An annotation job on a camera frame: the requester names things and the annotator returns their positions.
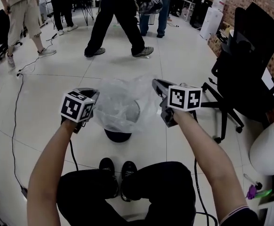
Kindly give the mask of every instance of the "white container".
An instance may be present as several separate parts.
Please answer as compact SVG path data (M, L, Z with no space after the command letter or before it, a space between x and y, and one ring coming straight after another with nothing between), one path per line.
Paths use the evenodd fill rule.
M253 168L263 175L274 175L274 123L266 128L250 149Z
M212 8L218 9L219 11L223 11L227 0L213 0Z
M200 32L203 39L209 40L211 35L216 34L222 20L222 12L215 8L208 8L204 23Z

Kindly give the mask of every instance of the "person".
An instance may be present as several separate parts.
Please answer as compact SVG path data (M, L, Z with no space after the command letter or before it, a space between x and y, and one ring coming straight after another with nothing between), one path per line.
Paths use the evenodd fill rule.
M168 10L170 0L162 0L163 7L159 13L159 25L157 28L157 37L162 38L165 36L165 29L167 26ZM140 17L140 32L142 36L146 36L148 31L149 15L141 15Z
M71 0L51 0L53 16L58 35L63 35L63 26L61 22L61 13L64 15L67 23L67 31L70 32L78 28L78 25L72 22L72 3Z
M105 48L101 48L101 45L114 15L132 44L132 55L134 57L150 55L154 48L144 46L144 40L134 17L135 10L136 6L133 0L101 0L100 12L96 18L91 39L85 49L85 56L92 57L105 52Z
M171 14L175 17L178 17L177 11L180 6L182 6L182 0L170 0L168 16Z
M248 208L224 150L189 113L175 110L174 119L211 185L220 224L258 225L258 217ZM122 167L120 190L109 158L102 159L99 169L70 172L61 177L75 127L76 123L65 120L33 169L27 197L28 226L60 225L57 206L72 226L124 225L127 222L105 201L115 198L119 191L126 202L140 198L151 202L145 219L135 224L193 225L196 195L190 171L180 162L161 162L137 170L133 162L127 161Z
M13 48L20 39L23 23L27 27L29 37L37 47L39 57L50 56L56 53L56 50L44 48L40 38L39 0L1 0L1 2L5 13L9 15L7 61L11 69L15 68Z

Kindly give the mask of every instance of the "black pants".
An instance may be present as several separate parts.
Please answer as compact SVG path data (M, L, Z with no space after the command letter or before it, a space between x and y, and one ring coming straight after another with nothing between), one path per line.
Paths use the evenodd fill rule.
M134 17L135 11L136 5L133 0L101 0L101 10L96 18L85 55L92 56L101 47L113 15L132 44L132 55L139 54L144 49L144 41Z
M51 0L53 14L54 14L54 21L57 30L62 30L62 22L61 22L61 13L64 15L67 26L72 27L72 5L71 0Z
M170 0L170 6L169 6L169 12L168 15L176 14L176 12L179 10L179 8L182 5L182 0Z
M106 170L70 172L61 177L57 205L72 226L127 224L105 199L115 193L115 180ZM162 162L145 167L122 182L132 200L151 202L145 220L149 225L193 225L195 192L190 171L180 162Z

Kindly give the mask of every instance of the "khaki shorts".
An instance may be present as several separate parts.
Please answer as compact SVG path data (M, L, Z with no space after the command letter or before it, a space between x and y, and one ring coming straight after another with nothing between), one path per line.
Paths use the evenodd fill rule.
M36 0L22 0L10 7L8 46L13 46L20 39L23 23L30 38L41 34L39 28L39 12Z

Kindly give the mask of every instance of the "purple object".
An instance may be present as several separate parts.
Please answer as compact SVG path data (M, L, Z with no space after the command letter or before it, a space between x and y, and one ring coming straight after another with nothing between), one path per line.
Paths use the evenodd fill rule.
M257 192L256 187L254 185L251 185L250 188L249 188L248 193L246 194L246 197L248 199L253 199L256 196L256 192Z

